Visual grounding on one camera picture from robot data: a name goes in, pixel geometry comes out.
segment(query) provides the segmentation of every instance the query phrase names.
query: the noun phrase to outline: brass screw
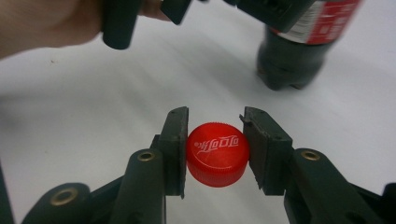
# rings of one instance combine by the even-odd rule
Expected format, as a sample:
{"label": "brass screw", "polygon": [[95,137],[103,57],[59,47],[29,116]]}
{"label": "brass screw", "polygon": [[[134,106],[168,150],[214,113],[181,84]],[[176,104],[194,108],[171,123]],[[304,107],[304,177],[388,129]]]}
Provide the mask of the brass screw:
{"label": "brass screw", "polygon": [[310,160],[310,161],[318,161],[318,160],[320,160],[319,154],[316,153],[316,152],[314,152],[314,151],[308,151],[308,150],[306,150],[306,151],[303,151],[303,152],[301,153],[301,155],[302,155],[304,158],[306,158],[307,160]]}
{"label": "brass screw", "polygon": [[137,158],[140,160],[140,161],[151,161],[152,159],[154,159],[155,158],[155,154],[154,153],[152,153],[152,152],[142,152],[142,153],[140,153],[138,156],[137,156]]}
{"label": "brass screw", "polygon": [[50,203],[54,206],[61,206],[72,202],[77,196],[78,190],[76,188],[61,189],[50,198]]}

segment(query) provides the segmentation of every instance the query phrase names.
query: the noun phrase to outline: finger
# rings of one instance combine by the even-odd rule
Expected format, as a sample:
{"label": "finger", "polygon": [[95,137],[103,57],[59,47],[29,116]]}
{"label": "finger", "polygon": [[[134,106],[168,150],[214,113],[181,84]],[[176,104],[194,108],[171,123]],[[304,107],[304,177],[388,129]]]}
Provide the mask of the finger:
{"label": "finger", "polygon": [[160,0],[144,0],[139,15],[162,20],[170,21],[161,11],[162,1]]}

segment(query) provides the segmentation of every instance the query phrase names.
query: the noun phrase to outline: plastic bottle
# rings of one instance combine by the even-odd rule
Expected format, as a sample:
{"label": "plastic bottle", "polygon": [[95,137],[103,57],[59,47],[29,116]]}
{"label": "plastic bottle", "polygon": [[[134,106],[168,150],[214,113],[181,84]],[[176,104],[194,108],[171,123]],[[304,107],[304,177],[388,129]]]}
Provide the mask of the plastic bottle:
{"label": "plastic bottle", "polygon": [[266,27],[257,57],[258,75],[265,85],[278,91],[309,84],[360,1],[317,1],[285,34]]}

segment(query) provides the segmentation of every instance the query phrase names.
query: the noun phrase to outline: red label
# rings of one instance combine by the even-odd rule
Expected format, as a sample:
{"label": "red label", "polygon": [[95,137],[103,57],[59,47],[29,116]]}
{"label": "red label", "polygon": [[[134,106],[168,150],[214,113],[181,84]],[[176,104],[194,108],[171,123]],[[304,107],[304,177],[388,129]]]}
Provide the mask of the red label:
{"label": "red label", "polygon": [[329,43],[337,39],[346,28],[360,0],[326,2],[307,44]]}
{"label": "red label", "polygon": [[361,0],[315,2],[287,33],[278,35],[297,43],[326,44],[344,31]]}

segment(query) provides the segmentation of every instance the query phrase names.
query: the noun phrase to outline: red bottle cap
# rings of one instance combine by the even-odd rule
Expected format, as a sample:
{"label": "red bottle cap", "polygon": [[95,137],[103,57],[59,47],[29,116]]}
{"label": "red bottle cap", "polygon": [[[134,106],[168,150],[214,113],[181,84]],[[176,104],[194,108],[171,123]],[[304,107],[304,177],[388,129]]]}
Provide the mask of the red bottle cap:
{"label": "red bottle cap", "polygon": [[248,163],[248,140],[235,127],[210,122],[187,139],[187,166],[199,182],[221,188],[236,182]]}

